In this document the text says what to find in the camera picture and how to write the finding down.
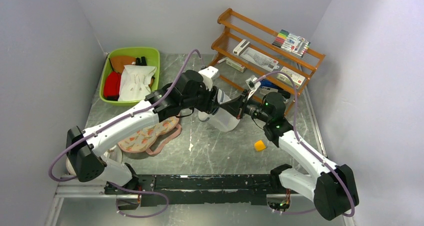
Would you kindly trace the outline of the white mesh laundry bag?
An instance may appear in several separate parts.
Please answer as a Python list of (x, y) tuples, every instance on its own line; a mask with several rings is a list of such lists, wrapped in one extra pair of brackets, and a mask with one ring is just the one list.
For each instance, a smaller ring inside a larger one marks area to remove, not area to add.
[(229, 132), (235, 129), (240, 120), (221, 108), (221, 104), (229, 100), (229, 96), (221, 89), (218, 89), (214, 99), (201, 101), (199, 105), (196, 105), (199, 121), (207, 122), (221, 132)]

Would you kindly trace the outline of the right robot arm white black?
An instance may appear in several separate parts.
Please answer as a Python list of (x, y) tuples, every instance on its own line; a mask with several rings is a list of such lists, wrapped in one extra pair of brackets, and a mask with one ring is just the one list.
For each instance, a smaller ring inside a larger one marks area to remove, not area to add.
[(355, 177), (352, 169), (325, 158), (298, 134), (294, 123), (285, 118), (284, 96), (271, 92), (262, 102), (248, 98), (248, 92), (236, 99), (224, 102), (220, 107), (237, 119), (244, 115), (264, 122), (263, 131), (276, 147), (287, 152), (306, 171), (298, 172), (283, 165), (270, 179), (270, 187), (276, 193), (291, 189), (313, 202), (315, 209), (326, 220), (343, 215), (352, 217), (359, 204)]

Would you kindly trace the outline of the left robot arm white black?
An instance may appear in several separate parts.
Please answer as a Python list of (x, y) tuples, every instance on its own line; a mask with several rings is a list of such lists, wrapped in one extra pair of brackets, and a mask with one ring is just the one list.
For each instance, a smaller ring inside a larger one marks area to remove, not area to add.
[(67, 158), (77, 179), (80, 182), (100, 179), (117, 184), (124, 193), (135, 192), (139, 180), (134, 170), (106, 158), (104, 153), (136, 131), (177, 116), (184, 109), (207, 113), (217, 109), (218, 88), (213, 80), (218, 75), (214, 67), (198, 72), (187, 70), (177, 81), (153, 91), (119, 116), (85, 130), (78, 127), (69, 130)]

